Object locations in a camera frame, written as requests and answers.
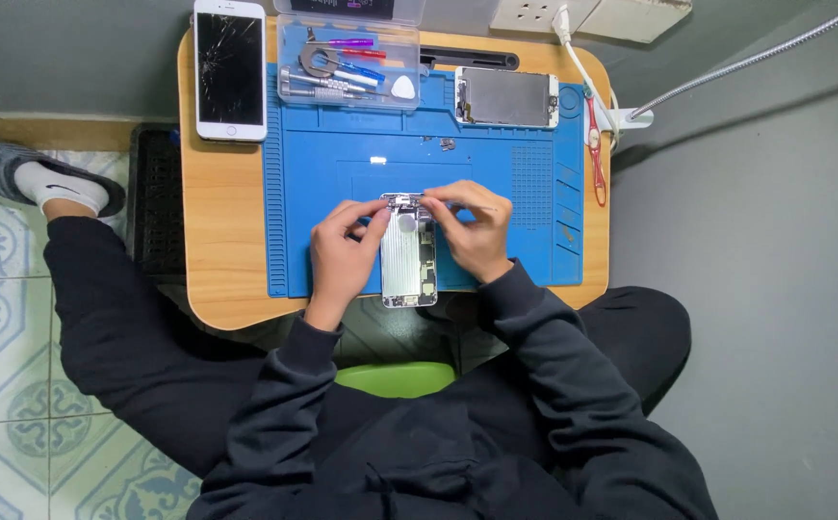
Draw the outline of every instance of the gray slipper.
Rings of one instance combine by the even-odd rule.
[[[110,217],[124,207],[126,192],[123,186],[108,179],[95,175],[92,172],[75,168],[53,157],[46,156],[25,146],[13,143],[0,143],[0,195],[16,203],[37,206],[35,202],[27,198],[15,184],[14,174],[18,167],[24,163],[35,162],[44,168],[55,171],[62,175],[78,177],[100,185],[107,192],[107,206],[105,206],[98,217]]]

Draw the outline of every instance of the purple screwdriver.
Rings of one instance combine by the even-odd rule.
[[[350,38],[348,40],[307,41],[316,45],[331,45],[332,47],[373,47],[374,40],[370,38]]]

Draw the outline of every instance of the green stool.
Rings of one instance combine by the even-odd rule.
[[[456,378],[449,364],[415,361],[353,366],[340,370],[335,382],[379,397],[421,397],[435,393]]]

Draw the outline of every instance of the sleeve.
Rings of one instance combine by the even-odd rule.
[[[297,317],[284,345],[265,357],[249,401],[231,420],[226,457],[204,479],[189,519],[274,513],[275,502],[309,485],[309,443],[322,397],[335,379],[332,353],[339,337],[341,326],[325,332]],[[272,508],[262,509],[265,502]]]
[[[579,315],[514,262],[481,286],[482,325],[527,368],[567,489],[586,516],[716,518],[688,449],[644,417],[640,398],[585,336]]]

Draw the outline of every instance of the nike logo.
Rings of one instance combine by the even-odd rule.
[[[75,190],[73,190],[73,189],[71,189],[71,188],[67,188],[67,187],[65,187],[65,186],[60,186],[60,185],[58,185],[58,184],[47,184],[47,185],[46,185],[46,187],[47,187],[47,188],[62,188],[63,190],[68,190],[68,191],[70,191],[70,192],[73,192],[73,193],[74,193],[74,194],[76,194],[76,195],[81,195],[79,192],[76,192]]]

